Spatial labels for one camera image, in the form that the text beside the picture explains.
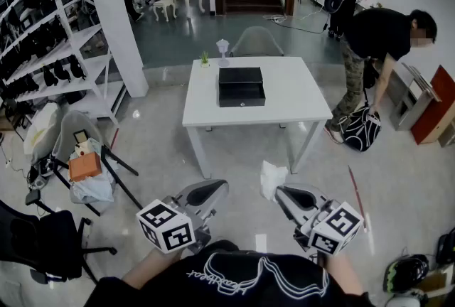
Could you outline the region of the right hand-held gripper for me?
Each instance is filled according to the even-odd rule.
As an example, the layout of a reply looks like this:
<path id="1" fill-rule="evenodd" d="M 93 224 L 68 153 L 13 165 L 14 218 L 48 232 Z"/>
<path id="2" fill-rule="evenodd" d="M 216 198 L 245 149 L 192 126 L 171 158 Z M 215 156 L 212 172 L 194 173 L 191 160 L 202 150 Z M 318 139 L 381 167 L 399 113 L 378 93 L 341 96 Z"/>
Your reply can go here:
<path id="1" fill-rule="evenodd" d="M 309 184 L 285 183 L 277 188 L 275 198 L 287 218 L 301 225 L 296 227 L 294 239 L 305 251 L 314 248 L 334 256 L 363 227 L 362 215 L 347 202 L 328 200 L 319 188 Z M 310 207 L 320 208 L 308 216 Z"/>

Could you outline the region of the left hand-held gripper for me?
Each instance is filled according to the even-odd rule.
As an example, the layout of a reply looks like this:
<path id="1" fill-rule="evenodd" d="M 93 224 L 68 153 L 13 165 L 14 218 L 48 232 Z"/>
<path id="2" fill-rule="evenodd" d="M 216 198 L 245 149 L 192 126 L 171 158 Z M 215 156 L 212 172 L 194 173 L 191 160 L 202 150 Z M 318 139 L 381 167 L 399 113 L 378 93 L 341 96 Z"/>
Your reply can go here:
<path id="1" fill-rule="evenodd" d="M 228 193 L 226 180 L 204 180 L 185 187 L 176 197 L 153 201 L 136 218 L 145 238 L 162 253 L 189 249 L 197 254 L 211 240 L 208 220 Z"/>

